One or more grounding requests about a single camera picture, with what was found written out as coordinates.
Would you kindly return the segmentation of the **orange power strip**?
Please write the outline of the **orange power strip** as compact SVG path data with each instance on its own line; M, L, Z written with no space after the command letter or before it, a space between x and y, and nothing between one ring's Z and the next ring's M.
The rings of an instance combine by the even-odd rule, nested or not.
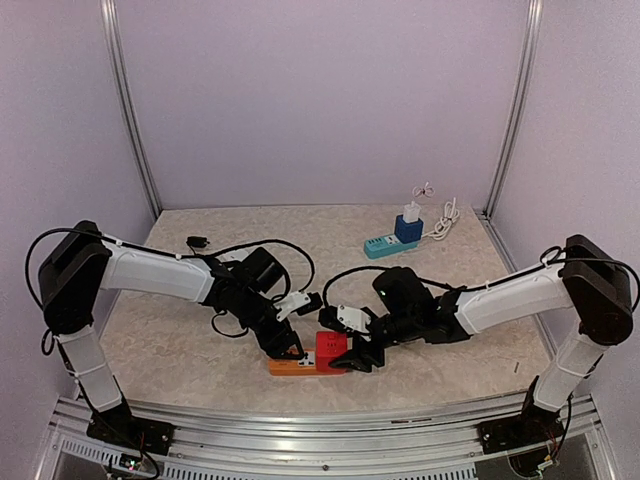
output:
M300 360L269 359L267 365L269 373L276 377L337 376L346 373L345 369L319 370L313 349L307 349L305 356Z

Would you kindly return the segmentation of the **red cube socket adapter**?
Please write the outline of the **red cube socket adapter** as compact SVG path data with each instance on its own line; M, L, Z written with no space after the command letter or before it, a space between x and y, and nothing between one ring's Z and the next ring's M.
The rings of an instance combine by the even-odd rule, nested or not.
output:
M347 335L333 331L318 331L315 337L315 365L321 375L341 375L345 369L333 368L330 362L348 349Z

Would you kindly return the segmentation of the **black charger plug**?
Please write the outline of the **black charger plug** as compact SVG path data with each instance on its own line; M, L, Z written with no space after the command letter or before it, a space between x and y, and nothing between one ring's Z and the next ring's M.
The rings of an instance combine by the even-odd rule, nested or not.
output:
M189 236L186 244L192 249L204 249L209 245L209 240L203 236Z

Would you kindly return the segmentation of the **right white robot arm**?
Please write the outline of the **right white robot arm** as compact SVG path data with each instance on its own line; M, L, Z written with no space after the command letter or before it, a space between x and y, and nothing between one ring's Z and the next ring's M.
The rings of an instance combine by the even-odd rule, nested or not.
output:
M331 361L334 368L370 372L384 365L386 349L395 345L452 344L521 318L575 312L574 331L532 381L521 414L511 423L512 436L523 444L546 432L604 353L630 337L639 305L638 274L580 234L547 249L534 266L482 286L445 284L440 296L431 293L432 281L408 267L377 271L373 288L386 314L329 302L320 310L323 327L352 339L351 348Z

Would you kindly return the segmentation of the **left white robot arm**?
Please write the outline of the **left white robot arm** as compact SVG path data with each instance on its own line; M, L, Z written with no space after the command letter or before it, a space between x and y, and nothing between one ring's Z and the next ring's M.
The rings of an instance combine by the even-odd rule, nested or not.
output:
M281 415L322 408L318 379L270 375L253 340L213 332L209 309L124 291L102 294L96 314L111 368L135 403Z

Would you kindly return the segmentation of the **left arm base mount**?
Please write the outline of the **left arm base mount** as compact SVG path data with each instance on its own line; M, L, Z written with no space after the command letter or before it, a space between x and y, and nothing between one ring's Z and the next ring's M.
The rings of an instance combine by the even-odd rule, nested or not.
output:
M92 416L86 434L88 437L108 444L137 450L145 453L166 456L172 445L175 426L169 422L136 417L116 385L119 399L117 405L99 411L91 402L82 383L79 384L82 395L89 406Z

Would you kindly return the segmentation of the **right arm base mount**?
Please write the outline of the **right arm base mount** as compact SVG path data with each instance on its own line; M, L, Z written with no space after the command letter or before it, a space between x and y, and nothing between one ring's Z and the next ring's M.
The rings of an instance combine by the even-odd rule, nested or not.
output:
M558 410L549 411L534 405L536 376L526 393L521 411L510 417L481 422L477 432L484 454L517 449L566 436Z

